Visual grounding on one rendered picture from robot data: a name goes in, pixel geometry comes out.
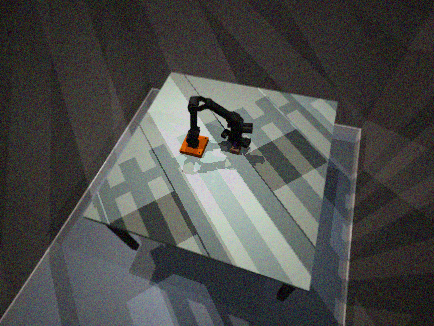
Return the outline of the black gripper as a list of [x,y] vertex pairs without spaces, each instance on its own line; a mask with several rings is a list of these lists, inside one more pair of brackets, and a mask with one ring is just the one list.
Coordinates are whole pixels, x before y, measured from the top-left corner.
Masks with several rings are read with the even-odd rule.
[[[226,137],[228,138],[227,140],[233,145],[234,141],[237,142],[236,146],[237,148],[239,146],[242,146],[244,148],[247,148],[249,146],[249,144],[251,143],[251,139],[248,138],[243,138],[240,137],[240,133],[239,134],[232,134],[230,133],[231,131],[228,129],[225,129],[222,133],[221,133],[221,137],[226,139]],[[229,134],[230,133],[230,134]],[[234,146],[234,145],[233,145]]]

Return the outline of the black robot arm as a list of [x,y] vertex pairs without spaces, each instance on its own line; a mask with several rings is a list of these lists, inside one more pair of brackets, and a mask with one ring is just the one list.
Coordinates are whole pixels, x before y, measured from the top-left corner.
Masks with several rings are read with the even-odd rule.
[[[199,102],[205,104],[199,106]],[[190,97],[188,103],[188,111],[190,113],[190,130],[188,131],[186,142],[188,147],[197,148],[199,144],[200,127],[197,126],[197,112],[209,109],[227,121],[227,128],[231,128],[232,134],[252,133],[253,124],[244,123],[244,119],[234,111],[228,111],[219,104],[215,103],[211,98],[204,98],[202,96]],[[240,132],[241,130],[241,132]]]

